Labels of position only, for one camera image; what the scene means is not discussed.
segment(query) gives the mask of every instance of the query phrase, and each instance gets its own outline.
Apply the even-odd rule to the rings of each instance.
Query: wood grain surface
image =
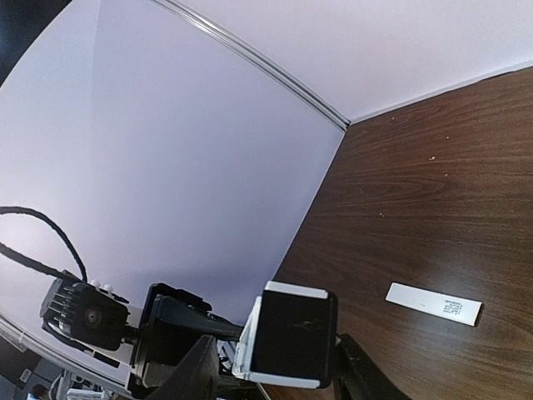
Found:
[[[339,331],[413,399],[533,399],[532,248],[527,69],[352,126],[276,280],[337,293]],[[479,324],[388,303],[392,282],[480,300]]]

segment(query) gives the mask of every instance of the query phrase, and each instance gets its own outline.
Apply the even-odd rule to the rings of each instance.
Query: black camera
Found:
[[[58,278],[42,302],[40,316],[68,338],[116,351],[126,331],[128,310],[88,283]]]

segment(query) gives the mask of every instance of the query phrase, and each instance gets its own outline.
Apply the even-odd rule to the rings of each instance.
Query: white card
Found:
[[[476,324],[482,302],[393,283],[385,300],[458,323]]]

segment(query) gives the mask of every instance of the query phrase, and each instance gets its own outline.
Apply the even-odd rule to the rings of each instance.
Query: white backdrop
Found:
[[[345,117],[533,65],[529,0],[180,0]]]
[[[0,87],[0,129],[0,204],[54,219],[89,278],[138,305],[149,284],[166,282],[237,322],[278,268],[342,138],[147,0],[68,6]],[[0,240],[75,271],[37,220],[0,218]],[[0,313],[41,334],[51,281],[0,258]]]

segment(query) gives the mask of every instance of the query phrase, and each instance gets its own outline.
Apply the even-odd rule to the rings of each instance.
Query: camera lens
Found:
[[[85,312],[85,323],[92,329],[98,328],[102,323],[102,312],[94,307],[89,307]]]

